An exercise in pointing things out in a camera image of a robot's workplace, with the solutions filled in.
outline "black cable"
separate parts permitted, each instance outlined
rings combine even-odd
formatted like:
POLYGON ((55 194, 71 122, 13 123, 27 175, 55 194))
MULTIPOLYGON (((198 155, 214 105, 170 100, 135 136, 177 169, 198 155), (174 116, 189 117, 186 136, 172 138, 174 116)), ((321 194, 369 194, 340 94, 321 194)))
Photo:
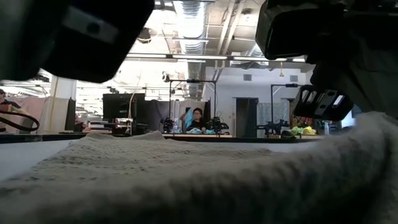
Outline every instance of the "black cable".
POLYGON ((34 117, 32 117, 32 116, 29 116, 29 115, 26 115, 26 114, 22 114, 22 113, 15 113, 15 112, 10 112, 10 111, 3 111, 3 110, 0 110, 0 113, 2 113, 2 114, 16 115, 16 116, 21 116, 21 117, 27 118, 27 119, 29 119, 29 120, 32 120, 32 121, 36 124, 36 127, 35 127, 35 128, 28 128, 28 127, 24 127, 24 126, 22 126, 22 125, 19 125, 19 124, 17 124, 17 123, 14 123, 14 122, 12 122, 12 121, 6 119, 6 118, 0 117, 0 122, 2 122, 2 123, 4 123, 4 124, 8 124, 8 125, 10 125, 11 127, 16 128, 16 129, 19 129, 19 130, 21 130, 21 131, 37 131, 38 128, 40 127, 39 121, 37 121, 36 118, 34 118, 34 117))

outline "gray towel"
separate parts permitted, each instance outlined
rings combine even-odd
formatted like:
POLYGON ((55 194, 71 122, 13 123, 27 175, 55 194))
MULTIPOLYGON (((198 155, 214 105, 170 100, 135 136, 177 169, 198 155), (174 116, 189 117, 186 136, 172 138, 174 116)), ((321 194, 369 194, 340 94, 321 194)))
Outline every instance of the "gray towel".
POLYGON ((286 154, 87 136, 1 183, 0 223, 398 223, 397 124, 286 154))

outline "pillar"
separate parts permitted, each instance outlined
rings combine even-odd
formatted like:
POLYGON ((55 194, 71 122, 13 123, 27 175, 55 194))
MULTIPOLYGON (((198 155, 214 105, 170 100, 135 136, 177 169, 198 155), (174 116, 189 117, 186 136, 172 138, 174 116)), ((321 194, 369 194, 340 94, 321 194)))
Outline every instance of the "pillar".
POLYGON ((57 134, 65 130, 69 99, 76 101, 76 80, 52 76, 50 97, 45 104, 40 129, 57 134))

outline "woman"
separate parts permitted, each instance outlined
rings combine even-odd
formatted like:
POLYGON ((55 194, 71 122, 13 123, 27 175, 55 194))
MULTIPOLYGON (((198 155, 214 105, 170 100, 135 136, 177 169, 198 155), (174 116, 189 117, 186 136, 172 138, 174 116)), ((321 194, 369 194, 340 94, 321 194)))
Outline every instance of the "woman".
MULTIPOLYGON (((187 130, 190 130, 192 128, 198 128, 200 129, 203 133, 206 132, 206 122, 202 119, 203 116, 203 111, 200 108, 195 108, 193 111, 193 121, 189 127, 187 127, 187 130)), ((183 114, 180 119, 185 122, 185 117, 187 116, 187 113, 183 114)))

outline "ceiling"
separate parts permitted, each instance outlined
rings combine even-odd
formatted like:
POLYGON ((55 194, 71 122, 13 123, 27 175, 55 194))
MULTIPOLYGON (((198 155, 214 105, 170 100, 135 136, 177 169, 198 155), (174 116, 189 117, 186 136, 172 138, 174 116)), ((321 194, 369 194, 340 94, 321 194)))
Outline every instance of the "ceiling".
MULTIPOLYGON (((131 53, 182 54, 182 45, 193 41, 205 43, 201 52, 203 55, 247 55, 248 52, 251 52, 256 47, 254 36, 256 34, 259 9, 264 0, 207 1, 203 11, 205 15, 203 17, 204 24, 197 24, 195 22, 182 22, 181 15, 177 14, 176 11, 178 12, 178 10, 175 11, 173 7, 178 2, 164 1, 161 3, 157 0, 157 7, 164 4, 165 8, 154 10, 147 21, 145 27, 149 28, 150 43, 142 44, 140 41, 136 41, 131 53), (203 26, 202 28, 205 30, 202 37, 193 40, 182 36, 182 34, 189 34, 191 30, 194 32, 198 28, 197 26, 203 26)), ((78 90, 76 92, 78 106, 79 108, 84 108, 86 112, 101 114, 101 95, 109 93, 109 86, 114 87, 120 93, 146 92, 148 97, 154 99, 168 99, 169 83, 163 81, 163 76, 168 75, 171 79, 189 78, 191 68, 188 67, 188 64, 189 62, 187 63, 187 61, 178 60, 166 62, 129 58, 120 66, 115 77, 106 83, 94 84, 78 81, 78 90)), ((205 66, 214 67, 216 65, 214 60, 207 60, 205 66)), ((224 64, 224 67, 230 66, 229 62, 224 64)), ((273 70, 279 67, 280 62, 269 62, 261 68, 273 70)), ((284 68, 308 69, 307 67, 308 65, 304 63, 284 64, 284 68)), ((41 78, 40 80, 29 80, 19 83, 8 82, 8 86, 4 86, 4 88, 8 92, 19 95, 48 95, 52 76, 43 70, 40 71, 40 76, 45 77, 46 80, 41 78), (33 84, 41 86, 21 86, 33 84)), ((180 89, 177 89, 175 93, 176 98, 184 98, 192 94, 192 86, 186 83, 173 83, 173 85, 177 84, 180 89)))

